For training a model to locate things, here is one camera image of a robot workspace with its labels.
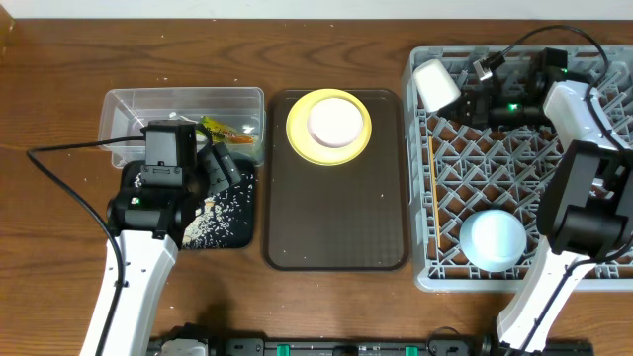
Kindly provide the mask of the wooden chopstick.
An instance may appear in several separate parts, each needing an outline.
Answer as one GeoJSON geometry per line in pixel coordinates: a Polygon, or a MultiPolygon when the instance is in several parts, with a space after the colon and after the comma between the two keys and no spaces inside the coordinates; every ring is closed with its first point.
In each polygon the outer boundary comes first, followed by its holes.
{"type": "Polygon", "coordinates": [[[428,163],[430,166],[430,186],[432,191],[432,204],[433,204],[433,216],[434,216],[434,226],[435,226],[435,239],[436,246],[441,249],[441,229],[439,224],[439,209],[438,209],[438,196],[437,196],[437,187],[436,187],[436,174],[435,174],[435,161],[434,161],[434,149],[433,149],[433,138],[428,139],[428,163]]]}

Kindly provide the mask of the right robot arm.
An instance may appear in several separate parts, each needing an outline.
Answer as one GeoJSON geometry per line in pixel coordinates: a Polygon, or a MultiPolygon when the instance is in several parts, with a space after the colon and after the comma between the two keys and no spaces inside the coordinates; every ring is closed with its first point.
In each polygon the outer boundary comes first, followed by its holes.
{"type": "Polygon", "coordinates": [[[536,226],[541,235],[536,260],[522,286],[497,318],[497,340],[508,355],[535,355],[580,280],[595,265],[620,258],[632,247],[632,149],[604,113],[598,82],[569,70],[567,54],[547,47],[529,67],[523,102],[489,104],[496,98],[496,71],[505,54],[474,62],[483,85],[440,109],[474,129],[548,123],[563,157],[540,198],[536,226]]]}

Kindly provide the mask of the light blue bowl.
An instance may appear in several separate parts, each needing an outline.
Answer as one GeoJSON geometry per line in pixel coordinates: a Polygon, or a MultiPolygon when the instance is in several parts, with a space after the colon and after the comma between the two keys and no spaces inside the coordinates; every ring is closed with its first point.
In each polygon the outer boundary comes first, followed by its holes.
{"type": "Polygon", "coordinates": [[[503,272],[520,260],[527,236],[521,221],[511,213],[485,210],[464,220],[459,242],[473,265],[487,272],[503,272]]]}

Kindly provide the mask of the pink bowl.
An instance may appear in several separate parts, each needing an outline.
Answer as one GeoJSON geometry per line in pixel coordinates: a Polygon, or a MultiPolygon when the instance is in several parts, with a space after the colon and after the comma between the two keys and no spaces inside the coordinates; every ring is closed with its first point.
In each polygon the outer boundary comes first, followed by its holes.
{"type": "Polygon", "coordinates": [[[327,148],[341,148],[353,143],[363,129],[361,111],[346,99],[324,99],[309,110],[308,133],[327,148]]]}

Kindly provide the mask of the green snack wrapper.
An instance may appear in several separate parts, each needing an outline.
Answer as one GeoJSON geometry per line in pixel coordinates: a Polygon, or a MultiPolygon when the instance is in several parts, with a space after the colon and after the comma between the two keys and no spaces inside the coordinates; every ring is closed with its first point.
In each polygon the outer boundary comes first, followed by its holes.
{"type": "Polygon", "coordinates": [[[237,129],[220,123],[210,116],[202,116],[200,123],[212,134],[214,142],[226,144],[254,144],[257,138],[248,133],[241,133],[237,129]]]}

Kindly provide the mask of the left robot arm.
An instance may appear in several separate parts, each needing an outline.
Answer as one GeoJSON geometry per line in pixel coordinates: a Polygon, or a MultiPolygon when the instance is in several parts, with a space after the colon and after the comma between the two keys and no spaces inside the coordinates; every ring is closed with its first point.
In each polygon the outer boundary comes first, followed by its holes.
{"type": "Polygon", "coordinates": [[[145,353],[186,228],[208,198],[241,179],[226,146],[202,124],[153,121],[141,132],[144,158],[125,165],[108,204],[112,240],[84,355],[145,353]]]}

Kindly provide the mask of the white cup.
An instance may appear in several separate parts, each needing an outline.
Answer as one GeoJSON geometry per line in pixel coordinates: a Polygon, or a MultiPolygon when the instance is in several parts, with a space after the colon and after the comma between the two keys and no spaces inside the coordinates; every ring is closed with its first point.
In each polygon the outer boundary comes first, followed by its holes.
{"type": "Polygon", "coordinates": [[[430,59],[412,73],[423,107],[437,112],[461,97],[461,91],[438,59],[430,59]]]}

